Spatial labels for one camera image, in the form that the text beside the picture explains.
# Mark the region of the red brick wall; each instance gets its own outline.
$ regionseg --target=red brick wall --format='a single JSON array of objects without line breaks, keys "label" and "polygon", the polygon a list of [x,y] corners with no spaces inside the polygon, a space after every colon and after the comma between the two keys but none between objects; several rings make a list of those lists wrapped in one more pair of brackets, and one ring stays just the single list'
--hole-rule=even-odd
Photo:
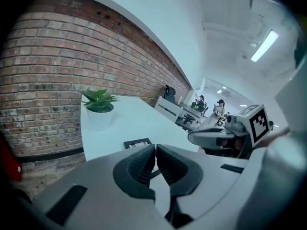
[{"label": "red brick wall", "polygon": [[166,84],[176,97],[190,90],[141,29],[92,0],[34,1],[9,34],[0,67],[0,129],[16,156],[82,146],[80,90],[107,88],[151,106]]}]

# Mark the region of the woman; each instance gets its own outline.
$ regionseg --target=woman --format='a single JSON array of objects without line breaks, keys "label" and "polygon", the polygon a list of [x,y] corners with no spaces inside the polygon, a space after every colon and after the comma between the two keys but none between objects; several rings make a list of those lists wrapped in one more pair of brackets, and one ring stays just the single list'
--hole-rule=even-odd
[{"label": "woman", "polygon": [[217,123],[220,117],[224,117],[225,102],[221,99],[217,103],[219,105],[214,105],[213,113],[198,127],[198,129],[211,128]]}]

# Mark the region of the desk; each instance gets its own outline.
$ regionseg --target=desk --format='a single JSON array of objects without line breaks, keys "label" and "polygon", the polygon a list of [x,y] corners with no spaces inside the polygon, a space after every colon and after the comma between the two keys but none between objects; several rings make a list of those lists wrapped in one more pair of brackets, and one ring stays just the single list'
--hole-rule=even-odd
[{"label": "desk", "polygon": [[[104,131],[90,129],[86,108],[81,105],[81,136],[87,161],[124,150],[124,141],[149,138],[153,144],[168,144],[197,152],[188,134],[154,108],[137,97],[119,96],[114,102],[111,126]],[[155,207],[164,216],[170,205],[169,186],[160,174],[150,181],[156,193]]]},{"label": "desk", "polygon": [[194,117],[196,120],[201,118],[201,113],[193,109],[191,106],[184,103],[180,103],[179,106],[183,107],[183,110],[186,111],[189,115]]}]

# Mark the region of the red object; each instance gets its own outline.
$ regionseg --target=red object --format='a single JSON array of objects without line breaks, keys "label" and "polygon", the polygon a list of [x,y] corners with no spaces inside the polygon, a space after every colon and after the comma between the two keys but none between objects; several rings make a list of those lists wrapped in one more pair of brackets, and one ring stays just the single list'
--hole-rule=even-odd
[{"label": "red object", "polygon": [[0,136],[0,163],[9,179],[18,182],[21,181],[21,164],[19,164],[10,153],[7,143],[2,135]]}]

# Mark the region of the fluorescent light fixture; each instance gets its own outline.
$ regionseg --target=fluorescent light fixture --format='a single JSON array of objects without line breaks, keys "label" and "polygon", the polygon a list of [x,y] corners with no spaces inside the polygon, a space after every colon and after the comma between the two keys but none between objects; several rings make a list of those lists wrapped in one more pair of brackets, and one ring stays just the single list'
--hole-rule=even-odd
[{"label": "fluorescent light fixture", "polygon": [[272,44],[276,41],[279,35],[275,31],[270,31],[266,39],[263,41],[259,49],[251,58],[252,61],[256,62],[260,59],[261,56],[272,46]]}]

